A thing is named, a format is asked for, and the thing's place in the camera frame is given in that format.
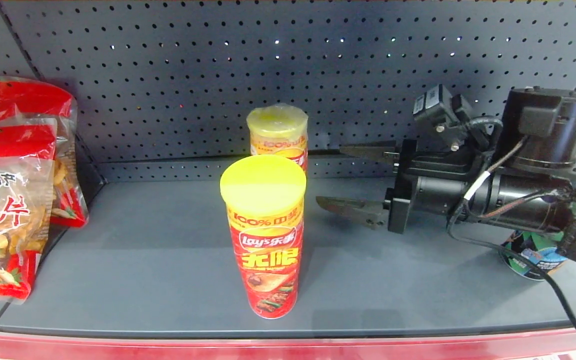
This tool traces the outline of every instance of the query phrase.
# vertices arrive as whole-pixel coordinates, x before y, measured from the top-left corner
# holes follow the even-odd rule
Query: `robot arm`
[[[414,121],[450,151],[420,152],[409,139],[341,146],[347,155],[391,164],[395,183],[382,202],[322,196],[317,202],[394,233],[404,232],[411,210],[445,216],[448,223],[564,231],[557,251],[576,262],[576,89],[513,89],[501,121],[472,112],[463,96],[442,85],[430,89],[416,98]],[[509,154],[502,167],[482,177]]]

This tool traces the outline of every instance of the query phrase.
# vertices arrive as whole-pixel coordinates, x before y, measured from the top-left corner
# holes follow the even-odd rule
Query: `black cable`
[[[465,204],[466,204],[465,199],[462,199],[462,201],[457,206],[457,209],[456,209],[457,212],[461,212],[461,210],[463,209]],[[539,276],[541,276],[544,280],[546,280],[546,282],[552,288],[552,291],[555,292],[555,295],[557,296],[557,299],[561,303],[561,307],[564,309],[564,312],[566,313],[566,316],[569,319],[570,324],[572,324],[574,330],[576,330],[576,315],[573,312],[572,308],[570,307],[568,299],[566,299],[566,296],[564,295],[560,286],[557,285],[557,282],[555,282],[555,280],[553,280],[553,278],[550,275],[548,275],[548,273],[546,271],[543,271],[539,266],[533,264],[530,260],[521,256],[519,253],[516,253],[515,251],[512,251],[512,250],[505,248],[503,246],[500,246],[498,244],[493,244],[493,243],[488,243],[486,241],[471,239],[470,237],[462,237],[459,235],[455,235],[453,233],[453,226],[455,225],[456,221],[457,221],[457,217],[451,218],[450,222],[446,226],[446,229],[448,230],[448,235],[450,235],[450,237],[452,239],[455,239],[458,242],[464,242],[467,244],[482,246],[484,248],[489,248],[489,249],[499,251],[500,253],[503,253],[504,255],[509,256],[509,257],[521,262],[522,264],[526,265],[528,268],[531,269],[531,271],[534,271],[535,273],[539,274]]]
[[[500,167],[504,162],[506,162],[506,160],[510,159],[510,157],[512,157],[512,155],[514,155],[517,151],[519,151],[519,149],[521,149],[521,147],[526,143],[527,139],[528,139],[528,136],[522,137],[521,140],[517,141],[517,144],[514,146],[514,148],[512,148],[512,150],[510,150],[508,153],[506,153],[506,155],[501,157],[497,162],[495,162],[490,167],[488,167],[486,169],[486,171],[488,173],[492,173],[494,170],[496,170],[498,167]],[[532,196],[537,196],[537,194],[536,193],[528,194],[527,196],[524,196],[524,198],[532,197]],[[564,309],[564,312],[566,313],[566,316],[569,319],[570,324],[572,324],[574,330],[576,330],[576,315],[573,312],[572,308],[570,307],[568,299],[564,295],[560,286],[557,285],[557,282],[555,282],[555,280],[553,280],[553,278],[551,278],[551,276],[548,275],[548,273],[546,271],[543,271],[539,266],[533,264],[530,260],[519,255],[519,253],[516,253],[515,251],[510,250],[509,248],[499,246],[498,244],[488,243],[486,241],[471,239],[470,237],[458,236],[458,235],[455,235],[453,233],[453,226],[457,222],[457,218],[462,213],[464,208],[468,208],[467,207],[468,202],[469,202],[469,199],[462,198],[459,201],[459,203],[457,204],[457,207],[455,207],[453,209],[453,211],[451,212],[450,217],[448,218],[448,222],[446,224],[446,230],[448,231],[448,235],[450,235],[450,237],[452,239],[455,239],[458,242],[464,242],[467,244],[482,246],[484,248],[489,248],[489,249],[499,251],[500,253],[503,253],[506,256],[509,256],[509,257],[521,262],[522,264],[524,264],[528,268],[530,268],[532,271],[539,274],[539,276],[541,276],[544,280],[546,280],[546,282],[550,285],[550,287],[552,288],[552,291],[555,292],[555,295],[557,296],[557,299],[561,303],[561,307]]]
[[[469,217],[474,217],[474,218],[480,219],[480,220],[486,220],[486,219],[490,219],[490,218],[502,215],[504,213],[507,213],[510,210],[512,210],[516,207],[519,207],[519,205],[521,205],[521,204],[528,203],[529,201],[532,201],[535,199],[543,198],[544,196],[555,196],[558,198],[561,197],[559,189],[538,190],[538,191],[535,191],[533,193],[521,196],[519,198],[515,198],[514,200],[512,200],[508,203],[505,203],[503,206],[498,207],[498,208],[496,208],[490,212],[487,212],[485,214],[482,214],[482,215],[477,215],[477,214],[473,213],[473,210],[471,210],[471,207],[468,206],[467,203],[466,203],[466,206],[464,206],[464,208],[466,209],[466,214],[468,214]]]
[[[475,117],[470,121],[466,122],[466,127],[468,129],[475,128],[480,125],[494,126],[494,130],[490,135],[490,144],[488,146],[490,150],[494,151],[494,149],[497,147],[497,143],[499,142],[499,138],[501,137],[501,131],[504,129],[504,123],[494,116],[486,116],[486,115]]]

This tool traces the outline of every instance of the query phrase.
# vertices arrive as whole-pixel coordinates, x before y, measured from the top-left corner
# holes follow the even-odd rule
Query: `can on shelf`
[[[288,104],[258,107],[246,119],[250,154],[274,154],[308,167],[308,115]]]
[[[518,253],[550,275],[567,260],[566,257],[556,252],[557,242],[561,241],[562,237],[562,232],[541,235],[535,232],[516,230],[501,246]],[[519,262],[502,252],[499,255],[503,262],[517,274],[530,280],[544,281],[541,275],[530,269],[523,262]]]
[[[295,305],[304,237],[306,174],[279,155],[245,157],[219,183],[248,302],[265,319]]]

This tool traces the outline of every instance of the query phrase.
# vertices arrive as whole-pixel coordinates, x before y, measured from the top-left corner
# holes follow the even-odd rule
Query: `yellow plastic lid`
[[[306,132],[308,115],[299,107],[276,104],[250,111],[246,121],[250,131],[260,136],[295,141]]]
[[[265,217],[294,208],[306,193],[306,174],[279,155],[245,157],[221,175],[221,197],[245,216]]]

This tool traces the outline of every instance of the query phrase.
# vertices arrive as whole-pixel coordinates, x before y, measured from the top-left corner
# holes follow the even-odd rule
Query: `red shelf edge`
[[[398,339],[89,339],[0,332],[0,358],[12,360],[498,360],[575,350],[573,328]]]

